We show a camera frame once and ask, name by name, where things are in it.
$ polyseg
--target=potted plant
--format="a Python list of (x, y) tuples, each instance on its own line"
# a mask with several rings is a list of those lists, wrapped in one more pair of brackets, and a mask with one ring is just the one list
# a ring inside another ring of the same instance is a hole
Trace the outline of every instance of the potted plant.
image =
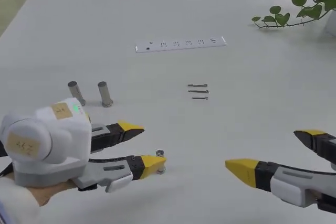
[(297, 18), (300, 18), (299, 22), (289, 24), (288, 21), (291, 17), (290, 13), (281, 13), (282, 8), (278, 5), (270, 8), (270, 15), (267, 15), (264, 18), (258, 16), (253, 17), (252, 21), (259, 28), (291, 27), (320, 20), (328, 13), (331, 13), (326, 29), (329, 33), (336, 36), (336, 0), (312, 0), (312, 5), (307, 5), (308, 0), (291, 1), (295, 6), (300, 8), (296, 15)]

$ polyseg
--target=hand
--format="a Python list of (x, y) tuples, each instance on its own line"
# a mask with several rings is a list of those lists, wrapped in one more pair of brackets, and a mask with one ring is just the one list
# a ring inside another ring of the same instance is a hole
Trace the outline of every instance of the hand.
[[(9, 173), (8, 175), (4, 176), (5, 178), (10, 178), (14, 180), (14, 173)], [(55, 186), (45, 187), (45, 188), (34, 188), (34, 187), (27, 187), (27, 189), (31, 192), (31, 194), (35, 197), (38, 204), (41, 206), (46, 205), (52, 196), (60, 193), (61, 191), (69, 190), (76, 188), (76, 185), (71, 180), (66, 182), (59, 183)]]

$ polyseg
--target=table surface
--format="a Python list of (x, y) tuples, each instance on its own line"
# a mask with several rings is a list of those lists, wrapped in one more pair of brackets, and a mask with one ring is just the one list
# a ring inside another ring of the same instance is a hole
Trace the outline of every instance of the table surface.
[[(61, 193), (43, 223), (328, 223), (335, 215), (283, 203), (249, 188), (224, 160), (255, 158), (330, 171), (297, 129), (335, 130), (336, 43), (326, 19), (258, 30), (250, 19), (290, 0), (27, 0), (0, 38), (0, 115), (30, 113), (70, 96), (77, 81), (95, 123), (117, 120), (145, 132), (95, 157), (165, 150), (164, 175)], [(223, 35), (228, 46), (136, 54), (135, 41)], [(99, 105), (106, 81), (115, 105)], [(207, 83), (194, 101), (188, 83)], [(8, 158), (0, 160), (5, 167)]]

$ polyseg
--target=electrical outlet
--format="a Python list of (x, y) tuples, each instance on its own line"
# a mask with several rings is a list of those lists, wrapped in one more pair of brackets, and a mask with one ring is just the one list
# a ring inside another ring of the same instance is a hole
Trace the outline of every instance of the electrical outlet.
[(136, 52), (155, 52), (169, 51), (179, 49), (192, 49), (201, 47), (222, 47), (226, 46), (225, 39), (220, 37), (210, 37), (202, 39), (175, 39), (175, 40), (157, 40), (150, 42), (137, 43)]

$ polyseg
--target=bolt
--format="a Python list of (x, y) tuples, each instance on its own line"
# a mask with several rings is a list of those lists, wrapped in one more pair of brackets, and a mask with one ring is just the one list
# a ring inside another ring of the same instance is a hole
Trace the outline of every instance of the bolt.
[(188, 84), (187, 87), (208, 87), (208, 84)]
[(105, 108), (111, 107), (113, 105), (113, 101), (110, 97), (109, 89), (107, 88), (106, 82), (99, 82), (98, 89), (101, 96), (101, 105)]
[(77, 82), (70, 81), (68, 83), (68, 87), (69, 87), (69, 90), (70, 90), (70, 93), (71, 93), (72, 97), (76, 98), (82, 106), (85, 106), (86, 101), (84, 100), (84, 98), (83, 98), (83, 96), (82, 96), (82, 94), (79, 90)]
[(193, 97), (194, 100), (208, 100), (208, 97)]
[[(157, 150), (157, 151), (155, 152), (155, 154), (156, 154), (157, 157), (164, 157), (164, 151), (163, 151), (163, 150)], [(156, 171), (156, 173), (157, 173), (157, 174), (164, 174), (165, 171), (166, 171), (166, 167), (163, 165), (162, 167), (160, 167), (160, 168)]]
[(209, 93), (208, 90), (188, 90), (189, 93)]

